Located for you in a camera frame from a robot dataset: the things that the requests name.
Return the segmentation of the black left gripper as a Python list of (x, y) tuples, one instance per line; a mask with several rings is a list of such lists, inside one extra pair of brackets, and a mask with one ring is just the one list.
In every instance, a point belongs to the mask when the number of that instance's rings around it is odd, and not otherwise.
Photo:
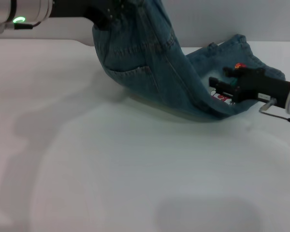
[(99, 30), (108, 30), (124, 9), (124, 0), (55, 0), (51, 18), (85, 18)]

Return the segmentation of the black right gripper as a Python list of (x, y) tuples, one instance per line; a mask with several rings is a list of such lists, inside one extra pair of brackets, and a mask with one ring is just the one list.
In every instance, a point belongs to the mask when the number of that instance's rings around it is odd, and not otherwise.
[(224, 67), (223, 73), (228, 78), (237, 78), (237, 82), (234, 86), (210, 77), (209, 86), (215, 88), (218, 94), (232, 99), (235, 103), (246, 100), (266, 102), (275, 98), (275, 105), (285, 108), (290, 93), (290, 82), (271, 78), (262, 68)]

